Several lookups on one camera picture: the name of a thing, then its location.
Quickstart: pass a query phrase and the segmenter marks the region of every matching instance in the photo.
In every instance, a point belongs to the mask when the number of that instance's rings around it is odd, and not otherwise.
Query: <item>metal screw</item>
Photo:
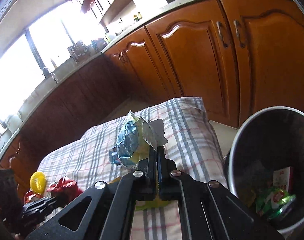
[[[143,172],[142,171],[135,171],[135,172],[133,172],[133,176],[137,177],[137,178],[142,177],[143,176]]]
[[[181,176],[181,174],[182,174],[182,172],[180,172],[178,170],[171,171],[171,175],[174,177],[179,177],[179,176]]]
[[[219,187],[220,183],[216,180],[210,180],[209,183],[210,187]]]
[[[96,187],[97,189],[103,189],[105,187],[105,183],[103,181],[98,181],[94,184],[94,187]]]

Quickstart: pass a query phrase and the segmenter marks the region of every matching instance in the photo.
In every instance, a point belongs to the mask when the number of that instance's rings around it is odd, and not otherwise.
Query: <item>checkered cloth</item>
[[[174,98],[157,106],[135,113],[146,121],[163,119],[166,158],[175,161],[177,169],[195,180],[218,180],[226,186],[222,154],[213,127],[208,122],[201,98]],[[116,137],[125,117],[90,128],[78,141],[47,155],[39,166],[47,186],[63,176],[77,180],[86,190],[98,180],[107,183],[129,171],[109,161],[108,150],[116,144]],[[177,202],[161,208],[136,211],[132,223],[133,240],[182,239]]]

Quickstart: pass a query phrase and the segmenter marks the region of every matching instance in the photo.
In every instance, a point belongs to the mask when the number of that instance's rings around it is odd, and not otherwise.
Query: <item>crumpled paper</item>
[[[110,161],[128,169],[135,168],[140,160],[149,157],[149,148],[157,150],[167,143],[164,122],[157,119],[146,122],[129,111],[117,136],[116,145],[109,151]]]

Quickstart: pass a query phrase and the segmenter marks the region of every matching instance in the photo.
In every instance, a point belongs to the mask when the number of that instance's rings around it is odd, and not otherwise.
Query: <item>white tile floor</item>
[[[109,114],[103,122],[107,122],[127,115],[130,110],[132,112],[137,112],[149,106],[151,105],[146,102],[127,99],[116,109],[114,109],[114,111],[112,111],[111,114]],[[215,130],[222,154],[226,155],[232,146],[232,142],[237,133],[237,129],[214,121],[210,121],[210,123]]]

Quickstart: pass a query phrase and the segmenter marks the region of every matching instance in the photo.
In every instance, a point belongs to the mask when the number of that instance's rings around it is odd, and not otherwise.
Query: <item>trash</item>
[[[273,186],[257,197],[256,213],[267,221],[275,218],[281,220],[292,210],[295,200],[296,195]]]
[[[79,189],[77,186],[77,182],[69,179],[67,176],[64,176],[58,181],[50,184],[46,191],[51,192],[52,197],[57,196],[60,193],[64,193],[68,197],[68,203],[83,193],[83,190]]]
[[[28,191],[24,196],[24,205],[36,200],[41,199],[42,196],[38,193],[35,193],[33,190]]]
[[[117,136],[116,145],[109,151],[110,161],[128,169],[135,168],[140,160],[148,158],[150,146],[157,150],[158,146],[166,143],[162,119],[146,122],[130,111]]]
[[[279,187],[287,192],[292,192],[293,184],[293,167],[287,167],[274,171],[273,186]]]

